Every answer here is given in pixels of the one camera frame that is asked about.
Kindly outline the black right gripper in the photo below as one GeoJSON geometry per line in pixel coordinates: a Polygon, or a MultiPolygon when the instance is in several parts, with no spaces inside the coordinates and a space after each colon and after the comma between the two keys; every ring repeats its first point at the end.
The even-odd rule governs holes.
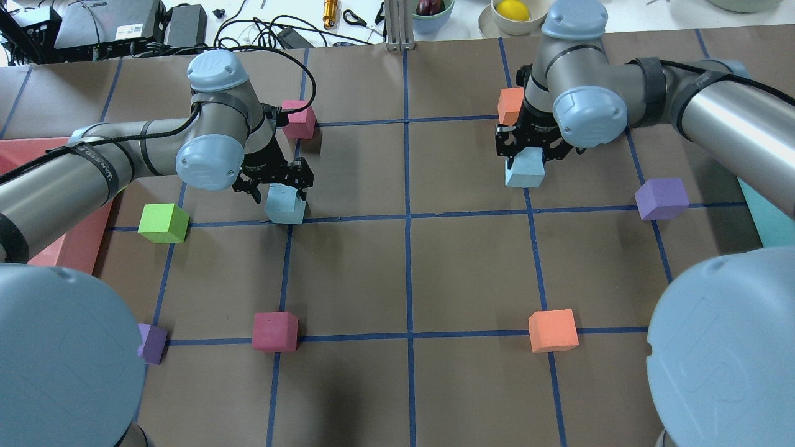
{"type": "Polygon", "coordinates": [[[540,147],[544,152],[544,163],[550,160],[562,160],[574,148],[573,145],[562,139],[558,124],[553,114],[541,111],[529,104],[526,99],[528,86],[537,88],[545,93],[545,88],[539,86],[532,75],[532,65],[524,65],[517,70],[515,82],[517,87],[523,87],[525,99],[519,120],[515,125],[502,125],[495,127],[495,153],[504,158],[504,170],[509,172],[513,168],[514,156],[525,147],[540,147]]]}

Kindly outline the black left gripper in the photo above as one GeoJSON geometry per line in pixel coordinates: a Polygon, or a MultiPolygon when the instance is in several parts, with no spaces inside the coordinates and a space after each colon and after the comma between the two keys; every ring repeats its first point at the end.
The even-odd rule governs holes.
{"type": "Polygon", "coordinates": [[[231,186],[234,192],[251,195],[261,204],[259,184],[279,183],[296,188],[296,194],[307,201],[307,189],[313,187],[314,173],[303,156],[288,162],[276,139],[276,128],[287,124],[287,113],[280,107],[262,104],[261,119],[244,145],[244,158],[237,179],[231,186]]]}

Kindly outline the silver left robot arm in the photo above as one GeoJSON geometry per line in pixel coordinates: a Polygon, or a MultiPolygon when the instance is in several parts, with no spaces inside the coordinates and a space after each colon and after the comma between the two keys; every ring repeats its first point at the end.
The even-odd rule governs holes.
{"type": "Polygon", "coordinates": [[[88,125],[2,175],[2,445],[145,446],[134,421],[147,364],[124,300],[77,269],[29,260],[148,176],[260,201],[261,184],[306,200],[303,158],[287,161],[279,127],[311,103],[262,104],[238,56],[208,49],[189,63],[187,119],[88,125]]]}

